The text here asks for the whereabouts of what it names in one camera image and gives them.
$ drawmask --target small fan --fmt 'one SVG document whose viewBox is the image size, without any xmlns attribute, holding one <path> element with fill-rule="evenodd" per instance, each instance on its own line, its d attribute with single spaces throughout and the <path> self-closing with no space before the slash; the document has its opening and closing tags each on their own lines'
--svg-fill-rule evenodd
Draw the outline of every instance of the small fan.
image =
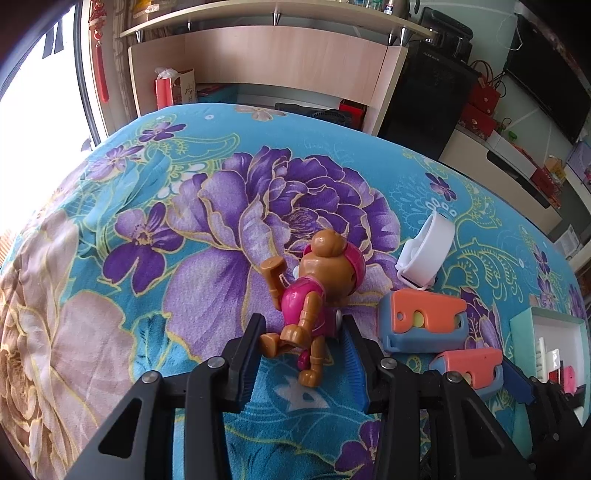
<svg viewBox="0 0 591 480">
<path fill-rule="evenodd" d="M 338 110 L 318 110 L 310 116 L 332 124 L 342 125 L 343 127 L 348 126 L 348 119 Z"/>
</svg>

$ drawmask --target toy dog ear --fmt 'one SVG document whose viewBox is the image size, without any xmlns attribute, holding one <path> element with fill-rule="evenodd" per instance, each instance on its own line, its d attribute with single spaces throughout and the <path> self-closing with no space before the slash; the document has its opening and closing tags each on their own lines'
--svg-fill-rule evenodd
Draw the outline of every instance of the toy dog ear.
<svg viewBox="0 0 591 480">
<path fill-rule="evenodd" d="M 347 247 L 347 240 L 334 230 L 316 232 L 310 241 L 311 250 L 319 257 L 338 257 Z"/>
</svg>

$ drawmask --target purple peony print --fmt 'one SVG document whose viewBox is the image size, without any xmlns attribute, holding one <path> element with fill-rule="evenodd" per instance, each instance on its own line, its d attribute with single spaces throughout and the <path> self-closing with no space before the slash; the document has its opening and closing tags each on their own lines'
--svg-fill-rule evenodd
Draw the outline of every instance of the purple peony print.
<svg viewBox="0 0 591 480">
<path fill-rule="evenodd" d="M 160 122 L 154 128 L 142 131 L 141 136 L 138 138 L 141 142 L 149 142 L 150 140 L 166 140 L 167 138 L 174 137 L 173 132 L 179 132 L 187 125 L 177 124 L 170 125 L 170 122 Z"/>
<path fill-rule="evenodd" d="M 162 252 L 174 252 L 183 244 L 183 237 L 164 222 L 166 206 L 158 202 L 146 215 L 141 209 L 119 214 L 115 231 L 128 240 L 116 247 L 105 259 L 103 276 L 119 283 L 135 266 L 131 286 L 142 293 L 164 273 L 166 260 Z"/>
<path fill-rule="evenodd" d="M 127 159 L 139 160 L 139 157 L 136 157 L 135 154 L 142 150 L 143 147 L 143 145 L 136 145 L 125 148 L 123 145 L 120 145 L 112 148 L 104 157 L 90 164 L 88 178 L 92 180 L 103 180 L 113 172 L 114 168 L 118 171 L 124 171 Z"/>
<path fill-rule="evenodd" d="M 292 158 L 287 148 L 262 147 L 254 156 L 234 154 L 211 177 L 196 174 L 178 191 L 168 224 L 211 246 L 183 260 L 163 301 L 167 328 L 191 354 L 218 355 L 219 345 L 240 336 L 256 312 L 265 315 L 270 330 L 281 331 L 283 319 L 259 265 L 281 255 L 293 281 L 305 245 L 323 228 L 342 233 L 365 255 L 365 281 L 342 310 L 353 311 L 364 336 L 376 339 L 374 307 L 399 286 L 389 252 L 398 248 L 400 224 L 386 198 L 355 170 L 323 155 Z M 194 328 L 197 318 L 200 328 Z"/>
<path fill-rule="evenodd" d="M 438 193 L 439 195 L 443 195 L 448 202 L 451 202 L 452 200 L 457 200 L 456 192 L 454 192 L 450 188 L 449 184 L 445 180 L 443 180 L 443 178 L 439 176 L 436 177 L 435 175 L 429 172 L 426 172 L 425 175 L 429 180 L 431 180 L 429 186 L 431 187 L 432 191 Z"/>
<path fill-rule="evenodd" d="M 460 298 L 466 301 L 468 338 L 465 348 L 493 347 L 503 350 L 501 342 L 501 319 L 493 302 L 488 308 L 471 288 L 461 288 Z"/>
<path fill-rule="evenodd" d="M 335 462 L 335 471 L 350 473 L 351 480 L 371 480 L 378 448 L 379 420 L 366 421 L 359 428 L 360 442 L 346 442 Z"/>
<path fill-rule="evenodd" d="M 583 304 L 581 294 L 579 293 L 579 289 L 576 288 L 572 283 L 569 284 L 569 303 L 569 313 L 573 317 L 578 317 L 583 320 L 587 319 L 585 306 Z"/>
<path fill-rule="evenodd" d="M 546 256 L 546 252 L 542 252 L 539 247 L 536 245 L 534 248 L 534 257 L 535 261 L 538 262 L 538 268 L 544 275 L 548 275 L 550 273 L 550 266 L 548 265 L 548 256 Z"/>
<path fill-rule="evenodd" d="M 558 298 L 554 293 L 552 284 L 547 278 L 538 275 L 538 286 L 540 288 L 540 306 L 545 309 L 558 310 Z"/>
</svg>

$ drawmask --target toy dog leg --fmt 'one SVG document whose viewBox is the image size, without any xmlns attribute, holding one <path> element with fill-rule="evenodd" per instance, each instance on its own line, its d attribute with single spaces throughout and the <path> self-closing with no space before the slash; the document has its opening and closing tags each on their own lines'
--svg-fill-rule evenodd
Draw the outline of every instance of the toy dog leg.
<svg viewBox="0 0 591 480">
<path fill-rule="evenodd" d="M 310 369 L 302 370 L 298 382 L 305 387 L 318 387 L 322 383 L 322 369 L 324 368 L 324 354 L 326 347 L 324 336 L 314 337 L 310 346 Z"/>
<path fill-rule="evenodd" d="M 262 355 L 267 358 L 275 358 L 277 355 L 287 353 L 293 348 L 293 345 L 281 340 L 278 333 L 264 333 L 261 335 L 259 346 Z"/>
</svg>

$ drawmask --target floral bedsheet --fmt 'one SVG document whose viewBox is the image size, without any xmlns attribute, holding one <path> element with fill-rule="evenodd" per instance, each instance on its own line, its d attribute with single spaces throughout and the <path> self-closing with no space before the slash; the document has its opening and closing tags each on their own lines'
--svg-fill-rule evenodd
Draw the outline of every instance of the floral bedsheet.
<svg viewBox="0 0 591 480">
<path fill-rule="evenodd" d="M 297 265 L 332 227 L 364 253 L 351 299 L 375 306 L 432 210 L 456 225 L 435 287 L 467 301 L 467 348 L 513 354 L 509 319 L 531 304 L 584 316 L 569 266 L 532 224 L 462 175 L 412 151 L 298 115 L 187 105 L 146 115 L 100 145 L 17 240 L 0 277 L 0 422 L 41 480 L 61 479 L 146 370 L 187 372 L 241 335 L 252 313 L 279 331 L 258 265 Z M 430 357 L 403 359 L 416 371 Z M 353 401 L 340 348 L 325 381 L 297 383 L 295 355 L 263 359 L 252 401 L 227 415 L 235 479 L 371 478 L 377 417 Z M 513 402 L 489 400 L 512 429 Z M 176 478 L 182 478 L 183 412 Z M 423 451 L 428 423 L 421 421 Z"/>
</svg>

